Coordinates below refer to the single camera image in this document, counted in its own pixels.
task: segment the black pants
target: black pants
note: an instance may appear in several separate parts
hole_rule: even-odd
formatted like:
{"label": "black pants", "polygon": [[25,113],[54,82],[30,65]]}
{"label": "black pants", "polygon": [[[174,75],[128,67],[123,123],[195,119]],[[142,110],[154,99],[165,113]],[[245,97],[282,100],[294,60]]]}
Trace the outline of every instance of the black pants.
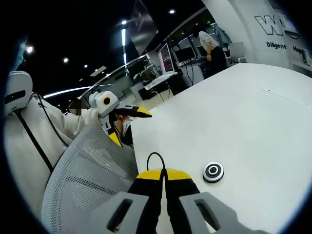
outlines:
{"label": "black pants", "polygon": [[212,75],[217,74],[227,68],[224,52],[221,47],[215,47],[210,52]]}

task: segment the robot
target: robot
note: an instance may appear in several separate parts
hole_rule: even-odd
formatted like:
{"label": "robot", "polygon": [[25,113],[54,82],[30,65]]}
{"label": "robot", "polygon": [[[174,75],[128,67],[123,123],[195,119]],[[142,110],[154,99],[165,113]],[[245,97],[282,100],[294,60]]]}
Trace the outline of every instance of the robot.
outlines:
{"label": "robot", "polygon": [[103,130],[107,132],[109,138],[119,147],[122,147],[121,142],[114,128],[114,122],[117,120],[117,116],[140,118],[152,117],[152,114],[143,107],[119,102],[116,95],[111,91],[105,91],[102,93],[95,92],[94,94],[91,94],[89,96],[89,104],[92,108],[95,108],[101,116],[100,121],[103,125]]}

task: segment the black drawstring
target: black drawstring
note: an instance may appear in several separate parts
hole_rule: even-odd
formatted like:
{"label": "black drawstring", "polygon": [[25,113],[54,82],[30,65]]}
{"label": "black drawstring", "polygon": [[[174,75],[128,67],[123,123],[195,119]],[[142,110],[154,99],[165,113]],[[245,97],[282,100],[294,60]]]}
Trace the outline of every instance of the black drawstring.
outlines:
{"label": "black drawstring", "polygon": [[37,95],[38,95],[39,101],[40,101],[40,103],[41,103],[41,105],[42,105],[42,108],[43,108],[43,110],[44,110],[44,112],[45,112],[45,115],[47,116],[47,118],[48,118],[48,120],[49,120],[49,122],[50,122],[50,124],[51,124],[51,126],[52,126],[52,128],[53,128],[53,130],[54,130],[54,132],[58,135],[58,137],[59,137],[59,139],[61,140],[61,142],[63,142],[63,144],[66,145],[66,146],[68,147],[68,144],[66,144],[66,142],[60,137],[60,135],[59,135],[59,133],[57,132],[56,128],[54,127],[52,121],[50,120],[50,117],[48,116],[48,113],[47,113],[47,111],[45,110],[44,105],[43,105],[43,103],[42,103],[42,101],[41,101],[40,95],[39,95],[39,94],[37,94]]}
{"label": "black drawstring", "polygon": [[23,117],[21,116],[21,110],[17,110],[16,112],[17,117],[19,118],[20,122],[22,123],[24,129],[26,130],[27,134],[29,135],[31,141],[33,142],[34,146],[36,147],[36,149],[38,150],[39,154],[41,155],[43,161],[45,162],[45,164],[47,165],[47,167],[49,168],[50,172],[52,173],[53,171],[53,166],[50,163],[47,155],[45,154],[45,152],[43,151],[43,149],[40,147],[39,143],[37,142],[35,136],[33,135],[33,133],[30,131],[26,121],[23,119]]}

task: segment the office desk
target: office desk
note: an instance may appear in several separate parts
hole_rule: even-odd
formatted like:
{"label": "office desk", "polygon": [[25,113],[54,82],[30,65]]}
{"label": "office desk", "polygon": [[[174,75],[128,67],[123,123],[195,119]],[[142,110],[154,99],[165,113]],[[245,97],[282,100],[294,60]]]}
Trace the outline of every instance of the office desk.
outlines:
{"label": "office desk", "polygon": [[161,84],[162,82],[165,82],[167,79],[171,78],[172,76],[176,75],[177,72],[174,72],[172,74],[168,74],[167,76],[159,76],[156,79],[154,79],[151,83],[149,83],[148,85],[144,86],[144,88],[146,90],[151,90],[153,89],[155,86]]}
{"label": "office desk", "polygon": [[[151,112],[132,123],[139,172],[151,152],[160,153],[166,167],[190,174],[201,192],[232,207],[251,229],[277,233],[296,215],[312,178],[310,77],[238,64]],[[202,171],[212,161],[225,174],[208,184]],[[161,168],[160,159],[152,156],[149,167]]]}

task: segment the computer monitor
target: computer monitor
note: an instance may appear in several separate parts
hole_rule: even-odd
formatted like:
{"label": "computer monitor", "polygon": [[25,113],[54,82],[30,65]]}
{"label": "computer monitor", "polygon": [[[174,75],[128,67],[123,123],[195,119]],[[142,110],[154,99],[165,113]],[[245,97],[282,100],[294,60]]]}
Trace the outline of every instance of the computer monitor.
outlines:
{"label": "computer monitor", "polygon": [[191,47],[175,51],[175,55],[179,62],[184,62],[195,57],[194,51]]}
{"label": "computer monitor", "polygon": [[203,56],[203,57],[207,56],[207,51],[204,49],[204,47],[198,46],[197,48],[198,48],[201,56]]}
{"label": "computer monitor", "polygon": [[168,44],[165,44],[158,52],[160,59],[160,66],[163,74],[170,74],[175,72],[174,64],[170,55]]}

